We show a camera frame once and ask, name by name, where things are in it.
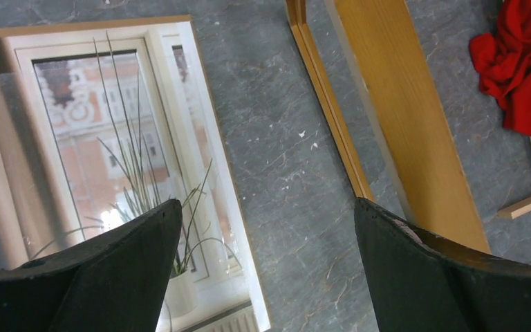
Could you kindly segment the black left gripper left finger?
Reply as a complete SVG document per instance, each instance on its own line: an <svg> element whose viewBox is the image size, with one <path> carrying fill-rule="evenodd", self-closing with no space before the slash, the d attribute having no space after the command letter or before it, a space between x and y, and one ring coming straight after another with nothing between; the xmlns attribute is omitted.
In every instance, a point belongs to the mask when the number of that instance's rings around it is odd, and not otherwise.
<svg viewBox="0 0 531 332"><path fill-rule="evenodd" d="M183 213L171 199L54 254L0 270L0 331L154 331Z"/></svg>

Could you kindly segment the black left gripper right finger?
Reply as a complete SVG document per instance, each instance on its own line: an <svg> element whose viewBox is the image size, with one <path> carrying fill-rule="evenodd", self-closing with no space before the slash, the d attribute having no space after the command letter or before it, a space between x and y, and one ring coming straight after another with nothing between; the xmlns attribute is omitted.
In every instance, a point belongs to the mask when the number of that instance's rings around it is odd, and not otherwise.
<svg viewBox="0 0 531 332"><path fill-rule="evenodd" d="M358 198L355 233L381 331L531 331L531 265L419 228Z"/></svg>

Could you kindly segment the plant window photo print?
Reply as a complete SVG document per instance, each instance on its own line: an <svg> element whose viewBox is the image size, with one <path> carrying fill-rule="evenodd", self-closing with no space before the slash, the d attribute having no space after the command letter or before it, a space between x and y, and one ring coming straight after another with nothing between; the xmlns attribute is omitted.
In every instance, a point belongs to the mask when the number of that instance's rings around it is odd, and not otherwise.
<svg viewBox="0 0 531 332"><path fill-rule="evenodd" d="M203 61L189 15L0 28L0 268L177 199L151 330L270 329Z"/></svg>

